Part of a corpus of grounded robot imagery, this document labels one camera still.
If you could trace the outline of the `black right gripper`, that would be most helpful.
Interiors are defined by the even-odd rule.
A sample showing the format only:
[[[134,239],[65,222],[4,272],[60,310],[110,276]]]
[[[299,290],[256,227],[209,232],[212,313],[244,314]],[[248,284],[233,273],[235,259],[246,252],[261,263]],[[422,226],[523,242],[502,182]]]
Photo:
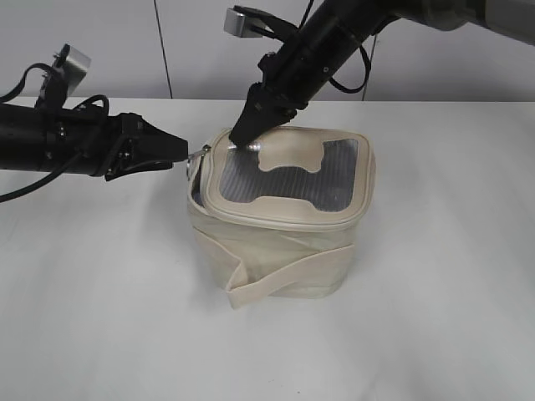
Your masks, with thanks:
[[[297,109],[334,75],[334,40],[329,37],[289,37],[275,53],[265,54],[258,67],[262,80],[253,84],[229,134],[235,145],[247,145],[259,136],[291,121]]]

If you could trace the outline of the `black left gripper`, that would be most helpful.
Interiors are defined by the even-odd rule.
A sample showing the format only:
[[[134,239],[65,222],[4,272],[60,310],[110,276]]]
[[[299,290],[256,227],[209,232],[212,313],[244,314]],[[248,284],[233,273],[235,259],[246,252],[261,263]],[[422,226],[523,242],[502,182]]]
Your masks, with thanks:
[[[85,138],[85,174],[105,180],[169,170],[187,157],[186,140],[133,113],[106,117]]]

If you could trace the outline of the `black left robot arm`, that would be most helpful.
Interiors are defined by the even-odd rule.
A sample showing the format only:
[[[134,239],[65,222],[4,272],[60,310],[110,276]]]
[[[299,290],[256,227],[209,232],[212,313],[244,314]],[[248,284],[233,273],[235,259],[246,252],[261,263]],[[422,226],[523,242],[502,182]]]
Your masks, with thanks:
[[[111,181],[146,171],[168,170],[188,158],[186,140],[133,113],[108,116],[98,105],[45,109],[1,106],[1,168],[51,172],[77,152],[68,174]]]

